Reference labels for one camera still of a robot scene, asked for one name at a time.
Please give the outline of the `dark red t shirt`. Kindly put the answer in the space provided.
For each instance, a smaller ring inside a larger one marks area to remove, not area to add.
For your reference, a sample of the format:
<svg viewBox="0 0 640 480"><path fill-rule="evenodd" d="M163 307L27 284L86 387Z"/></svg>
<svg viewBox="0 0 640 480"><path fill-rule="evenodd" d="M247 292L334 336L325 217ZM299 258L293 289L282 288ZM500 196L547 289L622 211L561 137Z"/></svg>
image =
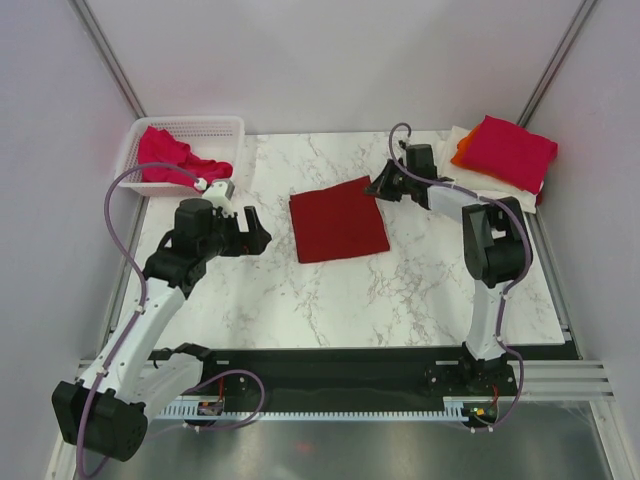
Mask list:
<svg viewBox="0 0 640 480"><path fill-rule="evenodd" d="M290 197L300 263L351 259L390 250L376 200L365 194L370 183L364 176Z"/></svg>

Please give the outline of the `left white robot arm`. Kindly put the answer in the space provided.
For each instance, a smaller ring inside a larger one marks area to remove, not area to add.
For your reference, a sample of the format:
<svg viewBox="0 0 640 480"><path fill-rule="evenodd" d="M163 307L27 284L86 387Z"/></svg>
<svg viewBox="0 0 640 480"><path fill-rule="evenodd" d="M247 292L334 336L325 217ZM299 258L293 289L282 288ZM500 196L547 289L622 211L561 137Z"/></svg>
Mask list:
<svg viewBox="0 0 640 480"><path fill-rule="evenodd" d="M145 364L170 320L205 276L216 257L262 254L271 240L254 207L244 209L241 230L231 199L234 184L199 182L202 194L181 201L174 224L143 268L135 270L140 289L129 319L120 324L90 366L72 382L60 382L52 405L63 440L76 448L76 463L93 452L104 459L129 460L148 426L181 394L208 393L219 369L208 350L183 344L154 372Z"/></svg>

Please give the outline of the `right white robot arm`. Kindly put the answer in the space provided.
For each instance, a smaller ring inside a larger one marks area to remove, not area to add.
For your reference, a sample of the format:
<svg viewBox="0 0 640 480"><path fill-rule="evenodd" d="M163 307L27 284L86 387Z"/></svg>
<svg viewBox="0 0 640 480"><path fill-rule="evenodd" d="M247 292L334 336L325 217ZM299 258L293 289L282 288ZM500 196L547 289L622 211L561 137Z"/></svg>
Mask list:
<svg viewBox="0 0 640 480"><path fill-rule="evenodd" d="M502 327L508 294L533 260L520 203L514 197L489 199L440 177L427 144L401 147L405 158L388 159L364 193L389 202L408 196L458 222L464 263L474 280L471 326L461 356L454 363L430 364L428 384L440 395L516 396L521 386L508 363L516 353L506 345Z"/></svg>

